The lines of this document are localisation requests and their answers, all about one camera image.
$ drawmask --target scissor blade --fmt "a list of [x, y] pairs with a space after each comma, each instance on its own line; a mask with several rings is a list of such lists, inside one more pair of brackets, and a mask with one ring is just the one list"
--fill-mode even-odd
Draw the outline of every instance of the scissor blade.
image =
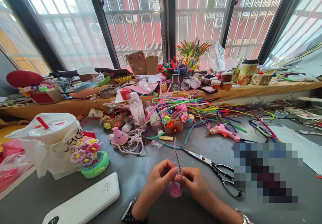
[[192, 152], [182, 146], [180, 146], [182, 150], [184, 150], [185, 152], [187, 152], [188, 154], [190, 154], [191, 156], [195, 157], [196, 159], [204, 162], [205, 164], [208, 164], [210, 165], [211, 164], [211, 160], [207, 159], [206, 157], [202, 156], [202, 155], [199, 155], [199, 154], [196, 154], [195, 152]]

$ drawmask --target gray table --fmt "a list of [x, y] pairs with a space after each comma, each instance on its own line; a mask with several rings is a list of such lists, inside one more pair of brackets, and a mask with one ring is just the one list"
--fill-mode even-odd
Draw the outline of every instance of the gray table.
[[[238, 131], [242, 138], [259, 143], [265, 141], [262, 135], [250, 127], [247, 122], [248, 117], [240, 116], [238, 120], [242, 121], [242, 124], [237, 125], [248, 131], [248, 133]], [[312, 131], [290, 120], [276, 119], [271, 123], [271, 125], [276, 124], [292, 129]], [[83, 129], [94, 131], [96, 137], [104, 142], [102, 149], [107, 151], [110, 157], [110, 164], [106, 171], [94, 179], [86, 179], [78, 172], [56, 181], [50, 173], [38, 179], [34, 172], [0, 201], [0, 223], [41, 223], [45, 215], [53, 208], [112, 172], [118, 174], [120, 198], [90, 223], [120, 223], [124, 210], [134, 197], [139, 196], [153, 166], [166, 158], [174, 160], [174, 150], [166, 146], [156, 149], [149, 145], [139, 157], [122, 154], [108, 143], [108, 134], [111, 131], [104, 130], [97, 120], [83, 120], [82, 125], [85, 125]], [[220, 134], [206, 137], [206, 132], [205, 127], [194, 128], [186, 147], [217, 163], [233, 167], [233, 141], [229, 138], [225, 139]], [[183, 145], [187, 133], [188, 128], [175, 135], [178, 145]], [[313, 142], [321, 143], [320, 136], [306, 135], [306, 137]], [[209, 167], [183, 151], [178, 150], [177, 154], [181, 165], [200, 168], [215, 193], [231, 207], [238, 208], [247, 214], [255, 223], [320, 223], [321, 221], [319, 211], [322, 191], [319, 188], [322, 187], [322, 180], [317, 178], [315, 172], [305, 164], [303, 166], [294, 164], [288, 167], [286, 174], [281, 174], [281, 179], [287, 180], [286, 186], [291, 187], [293, 195], [298, 196], [299, 204], [264, 204], [263, 198], [256, 194], [255, 189], [247, 192], [242, 200], [234, 199]], [[165, 190], [149, 211], [148, 219], [149, 223], [217, 223], [217, 220], [204, 210], [185, 189], [182, 197], [178, 199], [170, 197], [168, 191]]]

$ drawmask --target metal bowl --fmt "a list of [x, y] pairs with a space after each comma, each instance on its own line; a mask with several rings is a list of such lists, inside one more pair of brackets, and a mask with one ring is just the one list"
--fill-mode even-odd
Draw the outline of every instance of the metal bowl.
[[99, 93], [101, 94], [102, 98], [108, 99], [108, 98], [115, 97], [116, 92], [117, 92], [116, 88], [107, 88], [107, 89], [100, 90]]

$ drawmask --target white power bank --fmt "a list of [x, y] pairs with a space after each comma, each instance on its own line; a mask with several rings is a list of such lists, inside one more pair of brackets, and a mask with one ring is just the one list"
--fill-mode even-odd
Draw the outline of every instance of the white power bank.
[[85, 224], [119, 196], [118, 176], [114, 172], [51, 210], [42, 224]]

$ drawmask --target red balloon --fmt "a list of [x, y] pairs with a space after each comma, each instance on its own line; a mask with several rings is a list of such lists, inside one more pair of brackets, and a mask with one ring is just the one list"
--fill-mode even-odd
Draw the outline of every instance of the red balloon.
[[17, 70], [7, 75], [7, 82], [14, 87], [39, 85], [45, 79], [33, 71]]

